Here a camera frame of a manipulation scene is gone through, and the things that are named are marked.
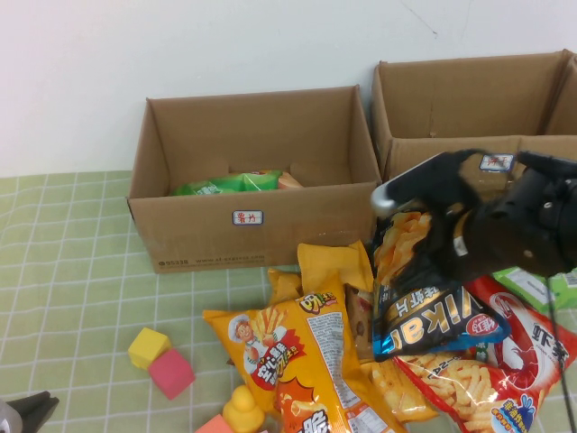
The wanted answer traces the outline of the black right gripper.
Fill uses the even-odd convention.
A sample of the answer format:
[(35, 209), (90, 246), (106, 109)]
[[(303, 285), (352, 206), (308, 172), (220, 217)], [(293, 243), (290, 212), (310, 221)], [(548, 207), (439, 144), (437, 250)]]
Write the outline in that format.
[(418, 254), (391, 278), (393, 289), (453, 287), (512, 267), (543, 277), (568, 272), (566, 180), (520, 180), (473, 210), (433, 205), (429, 213), (428, 252), (453, 253), (452, 278)]

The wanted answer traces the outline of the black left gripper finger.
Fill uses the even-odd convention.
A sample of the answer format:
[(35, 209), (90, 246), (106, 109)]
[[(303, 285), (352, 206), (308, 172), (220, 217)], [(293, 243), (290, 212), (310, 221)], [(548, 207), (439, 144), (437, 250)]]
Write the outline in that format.
[(21, 399), (10, 401), (9, 405), (18, 413), (32, 413), (44, 405), (49, 399), (50, 393), (44, 391)]
[(23, 431), (39, 431), (45, 422), (51, 417), (59, 403), (60, 400), (58, 398), (50, 397), (50, 399), (39, 409), (32, 413), (24, 413), (22, 415)]

